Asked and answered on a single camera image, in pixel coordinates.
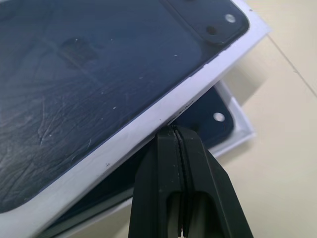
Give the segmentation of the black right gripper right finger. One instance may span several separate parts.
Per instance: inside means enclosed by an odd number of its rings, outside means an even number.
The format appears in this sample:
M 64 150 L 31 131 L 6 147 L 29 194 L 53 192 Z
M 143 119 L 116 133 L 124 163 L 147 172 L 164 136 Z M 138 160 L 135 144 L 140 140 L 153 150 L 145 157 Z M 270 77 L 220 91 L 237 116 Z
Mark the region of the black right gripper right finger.
M 187 185 L 186 238 L 251 238 L 231 180 L 196 132 L 177 127 Z

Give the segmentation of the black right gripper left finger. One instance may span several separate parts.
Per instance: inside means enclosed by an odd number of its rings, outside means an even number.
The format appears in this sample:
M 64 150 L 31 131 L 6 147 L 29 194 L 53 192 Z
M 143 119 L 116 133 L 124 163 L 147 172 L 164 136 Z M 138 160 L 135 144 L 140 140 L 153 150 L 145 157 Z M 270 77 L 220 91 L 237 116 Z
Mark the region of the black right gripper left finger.
M 135 175 L 130 238 L 177 238 L 182 230 L 184 181 L 179 141 L 166 126 L 154 137 Z

